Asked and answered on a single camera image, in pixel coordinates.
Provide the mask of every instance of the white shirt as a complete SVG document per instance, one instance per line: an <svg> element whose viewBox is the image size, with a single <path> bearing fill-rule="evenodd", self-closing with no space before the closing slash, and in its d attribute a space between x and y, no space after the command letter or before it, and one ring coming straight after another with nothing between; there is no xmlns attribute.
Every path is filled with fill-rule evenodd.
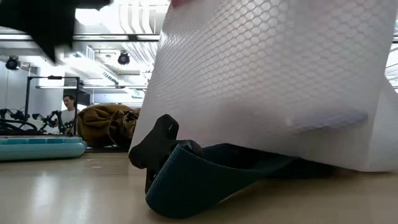
<svg viewBox="0 0 398 224"><path fill-rule="evenodd" d="M61 118L62 118L63 124L72 121L75 118L75 110L73 110L73 111L63 110L62 114L61 114Z"/></svg>

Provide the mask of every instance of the black spotlight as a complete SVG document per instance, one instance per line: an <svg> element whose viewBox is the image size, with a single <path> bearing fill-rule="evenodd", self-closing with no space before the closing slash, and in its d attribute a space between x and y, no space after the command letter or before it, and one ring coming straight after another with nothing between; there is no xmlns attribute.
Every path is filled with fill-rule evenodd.
<svg viewBox="0 0 398 224"><path fill-rule="evenodd" d="M119 59L118 59L119 64L121 65L127 65L128 63L130 63L130 57L129 54L127 52L121 52Z"/></svg>
<svg viewBox="0 0 398 224"><path fill-rule="evenodd" d="M19 70L21 67L21 63L18 61L18 56L10 56L8 61L6 62L6 68L9 70Z"/></svg>

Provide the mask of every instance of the honeycomb pattern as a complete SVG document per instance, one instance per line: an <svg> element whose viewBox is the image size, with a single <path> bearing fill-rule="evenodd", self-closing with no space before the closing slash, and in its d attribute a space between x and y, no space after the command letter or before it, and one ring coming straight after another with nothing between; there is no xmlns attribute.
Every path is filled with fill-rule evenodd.
<svg viewBox="0 0 398 224"><path fill-rule="evenodd" d="M180 139L268 151L302 131L372 119L396 9L395 0L170 7L133 144L165 113Z"/></svg>

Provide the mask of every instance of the floor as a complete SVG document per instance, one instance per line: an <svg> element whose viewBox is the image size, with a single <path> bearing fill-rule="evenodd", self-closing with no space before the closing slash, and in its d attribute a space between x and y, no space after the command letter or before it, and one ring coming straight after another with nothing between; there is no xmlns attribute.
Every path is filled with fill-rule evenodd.
<svg viewBox="0 0 398 224"><path fill-rule="evenodd" d="M125 153L0 164L2 224L398 223L398 175L260 181L186 220L155 214Z"/></svg>

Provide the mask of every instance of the brown fabric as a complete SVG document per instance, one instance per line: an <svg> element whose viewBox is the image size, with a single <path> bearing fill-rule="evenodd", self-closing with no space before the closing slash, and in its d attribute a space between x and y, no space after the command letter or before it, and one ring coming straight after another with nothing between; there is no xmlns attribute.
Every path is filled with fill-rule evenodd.
<svg viewBox="0 0 398 224"><path fill-rule="evenodd" d="M78 114L77 132L89 147L116 144L128 147L140 109L125 105L105 104L85 108Z"/></svg>

